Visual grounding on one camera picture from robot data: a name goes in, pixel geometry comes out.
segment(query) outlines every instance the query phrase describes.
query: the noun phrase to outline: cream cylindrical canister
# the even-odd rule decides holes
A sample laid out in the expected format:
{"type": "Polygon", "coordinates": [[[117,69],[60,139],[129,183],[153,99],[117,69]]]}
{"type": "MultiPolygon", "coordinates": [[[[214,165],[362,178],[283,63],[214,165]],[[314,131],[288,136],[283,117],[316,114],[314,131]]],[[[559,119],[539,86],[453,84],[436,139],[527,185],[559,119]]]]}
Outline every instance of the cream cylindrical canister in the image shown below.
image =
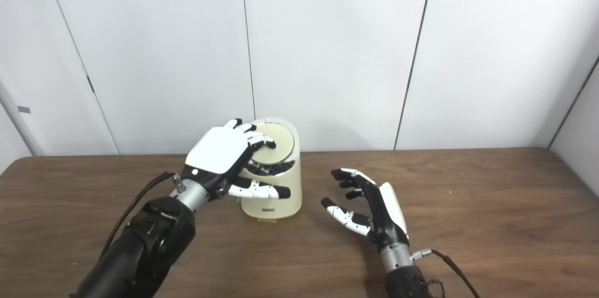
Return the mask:
{"type": "Polygon", "coordinates": [[[256,132],[273,138],[277,147],[259,149],[239,175],[271,185],[289,187],[291,196],[282,200],[244,197],[241,198],[241,208],[255,218],[290,217],[300,210],[302,202],[300,140],[297,130],[290,122],[273,117],[252,121],[252,124],[256,125],[256,132]]]}

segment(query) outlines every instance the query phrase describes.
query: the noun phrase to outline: black cable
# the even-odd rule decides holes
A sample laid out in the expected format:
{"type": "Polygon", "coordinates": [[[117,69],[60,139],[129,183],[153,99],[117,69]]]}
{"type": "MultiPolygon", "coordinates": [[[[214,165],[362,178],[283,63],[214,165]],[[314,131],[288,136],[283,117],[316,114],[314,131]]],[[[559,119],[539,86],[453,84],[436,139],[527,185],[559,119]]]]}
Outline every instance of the black cable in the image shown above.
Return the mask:
{"type": "Polygon", "coordinates": [[[127,216],[129,215],[129,213],[131,213],[131,211],[133,210],[133,208],[135,208],[135,206],[141,200],[141,198],[144,195],[146,195],[146,193],[150,189],[154,188],[155,185],[158,185],[158,183],[161,183],[162,181],[168,179],[169,177],[171,177],[173,175],[175,175],[175,174],[174,173],[169,173],[169,172],[164,172],[163,174],[160,174],[154,180],[150,181],[150,183],[148,183],[144,187],[144,189],[142,189],[141,192],[139,192],[139,194],[137,194],[137,196],[133,199],[133,201],[131,202],[131,204],[129,204],[129,206],[127,207],[127,209],[125,209],[125,211],[121,215],[120,219],[118,219],[118,221],[116,221],[116,224],[114,225],[113,230],[109,234],[109,238],[107,238],[106,243],[104,243],[104,247],[102,249],[102,252],[100,253],[100,258],[102,258],[103,254],[105,254],[106,251],[108,251],[110,245],[112,244],[112,240],[114,239],[114,235],[116,235],[116,233],[118,232],[118,229],[123,224],[124,219],[127,218],[127,216]]]}
{"type": "Polygon", "coordinates": [[[439,253],[439,251],[434,250],[434,249],[431,249],[431,252],[433,254],[436,254],[437,256],[441,257],[441,259],[444,262],[446,262],[447,265],[449,265],[449,267],[452,268],[452,270],[455,271],[455,273],[457,273],[458,276],[460,276],[460,278],[462,278],[462,281],[464,281],[464,283],[466,283],[466,286],[468,287],[468,289],[470,289],[470,291],[475,296],[475,298],[481,298],[481,296],[479,296],[478,292],[476,292],[475,287],[472,286],[472,284],[470,283],[468,278],[466,278],[466,276],[464,275],[462,270],[460,270],[460,268],[458,268],[458,266],[451,260],[451,258],[449,258],[449,256],[445,256],[442,253],[439,253]]]}

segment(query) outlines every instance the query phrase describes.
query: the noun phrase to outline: silver cylindrical wrist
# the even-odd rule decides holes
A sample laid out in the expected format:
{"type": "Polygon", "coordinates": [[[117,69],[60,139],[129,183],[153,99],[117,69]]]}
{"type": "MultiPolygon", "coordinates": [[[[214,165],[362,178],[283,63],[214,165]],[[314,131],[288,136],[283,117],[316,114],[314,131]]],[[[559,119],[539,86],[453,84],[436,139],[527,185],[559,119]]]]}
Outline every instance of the silver cylindrical wrist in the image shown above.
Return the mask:
{"type": "Polygon", "coordinates": [[[169,196],[176,198],[185,206],[187,206],[193,213],[196,213],[206,202],[208,202],[208,191],[202,187],[196,181],[190,179],[182,180],[184,191],[179,193],[177,189],[173,191],[169,196]]]}
{"type": "Polygon", "coordinates": [[[391,272],[402,266],[414,265],[409,247],[404,243],[393,243],[380,251],[385,271],[391,272]]]}

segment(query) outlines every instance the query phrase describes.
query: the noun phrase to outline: black forearm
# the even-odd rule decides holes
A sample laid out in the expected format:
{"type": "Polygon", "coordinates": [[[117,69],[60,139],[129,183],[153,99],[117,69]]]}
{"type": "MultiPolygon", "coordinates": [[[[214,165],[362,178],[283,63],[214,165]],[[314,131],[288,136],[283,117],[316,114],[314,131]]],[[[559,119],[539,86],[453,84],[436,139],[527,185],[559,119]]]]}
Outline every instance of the black forearm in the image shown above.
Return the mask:
{"type": "Polygon", "coordinates": [[[424,277],[417,266],[402,266],[385,276],[389,298],[431,298],[424,277]]]}
{"type": "Polygon", "coordinates": [[[195,236],[193,187],[144,204],[77,289],[75,298],[151,298],[195,236]]]}

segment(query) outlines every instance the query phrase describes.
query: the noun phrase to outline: panel seam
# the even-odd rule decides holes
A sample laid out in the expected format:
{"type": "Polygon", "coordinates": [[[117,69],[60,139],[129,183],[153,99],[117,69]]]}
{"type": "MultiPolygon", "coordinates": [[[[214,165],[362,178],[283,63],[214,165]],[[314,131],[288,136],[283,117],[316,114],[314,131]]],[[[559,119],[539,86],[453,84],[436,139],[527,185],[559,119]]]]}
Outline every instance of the panel seam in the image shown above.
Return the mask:
{"type": "Polygon", "coordinates": [[[79,61],[81,62],[81,66],[83,67],[83,72],[85,73],[86,79],[88,80],[88,83],[90,84],[90,87],[92,88],[92,93],[94,93],[94,97],[96,98],[96,103],[98,104],[98,108],[100,109],[100,113],[102,113],[102,118],[103,118],[104,122],[106,123],[106,128],[108,128],[108,130],[109,130],[110,138],[113,141],[114,148],[116,149],[117,154],[120,155],[120,151],[118,150],[118,146],[116,144],[116,140],[114,140],[114,135],[113,135],[112,129],[110,128],[109,122],[106,119],[106,114],[104,113],[104,110],[102,108],[102,104],[100,104],[100,101],[98,99],[98,94],[96,94],[96,91],[94,90],[94,87],[92,85],[92,81],[90,80],[90,77],[89,77],[89,74],[88,74],[88,68],[85,66],[85,63],[83,62],[83,57],[81,57],[81,53],[79,52],[79,47],[77,47],[77,42],[75,42],[75,38],[73,37],[73,32],[71,32],[71,27],[69,26],[69,23],[66,21],[65,12],[62,10],[62,6],[60,5],[60,1],[59,0],[54,0],[54,1],[56,1],[56,5],[58,6],[58,10],[60,11],[60,15],[62,16],[62,21],[64,21],[64,23],[66,25],[66,30],[69,32],[69,36],[71,37],[71,42],[73,42],[73,47],[75,47],[75,52],[77,53],[77,57],[79,57],[79,61]]]}
{"type": "Polygon", "coordinates": [[[248,64],[250,67],[250,86],[252,87],[252,108],[254,110],[254,120],[256,120],[256,98],[254,95],[254,75],[252,73],[252,53],[250,51],[250,31],[248,27],[248,6],[246,0],[243,0],[243,15],[246,19],[246,41],[248,43],[248,64]]]}
{"type": "Polygon", "coordinates": [[[414,46],[414,55],[412,57],[411,66],[410,66],[410,74],[408,75],[408,81],[406,84],[406,93],[404,95],[404,101],[402,104],[402,114],[400,114],[400,121],[397,124],[397,134],[395,135],[395,143],[393,145],[393,150],[397,150],[397,142],[398,142],[398,139],[400,138],[400,129],[402,128],[402,121],[404,119],[404,111],[406,110],[406,101],[408,98],[408,91],[410,91],[410,83],[411,83],[412,73],[414,71],[414,63],[416,62],[416,55],[418,53],[418,45],[420,44],[422,25],[424,25],[424,17],[426,15],[426,6],[428,6],[428,0],[424,0],[424,7],[422,8],[422,17],[420,19],[420,25],[418,27],[418,36],[416,37],[416,45],[414,46]]]}
{"type": "Polygon", "coordinates": [[[589,82],[589,79],[591,78],[591,76],[595,72],[595,68],[597,68],[597,63],[599,63],[599,57],[597,57],[597,59],[595,60],[595,64],[593,64],[593,67],[591,68],[591,71],[586,75],[586,79],[584,80],[584,82],[580,86],[580,89],[578,90],[578,93],[576,94],[576,97],[572,101],[572,104],[568,108],[568,111],[565,113],[565,116],[563,116],[563,119],[562,119],[562,121],[560,123],[560,126],[558,127],[557,131],[555,132],[554,137],[551,139],[551,142],[549,142],[549,145],[547,146],[547,149],[551,149],[551,145],[554,144],[555,139],[558,137],[558,134],[560,134],[560,131],[561,131],[562,127],[563,127],[563,124],[565,124],[565,121],[568,119],[568,117],[570,116],[570,113],[574,109],[574,105],[578,101],[578,98],[580,98],[580,94],[582,94],[582,90],[584,90],[584,88],[586,87],[586,83],[589,82]]]}

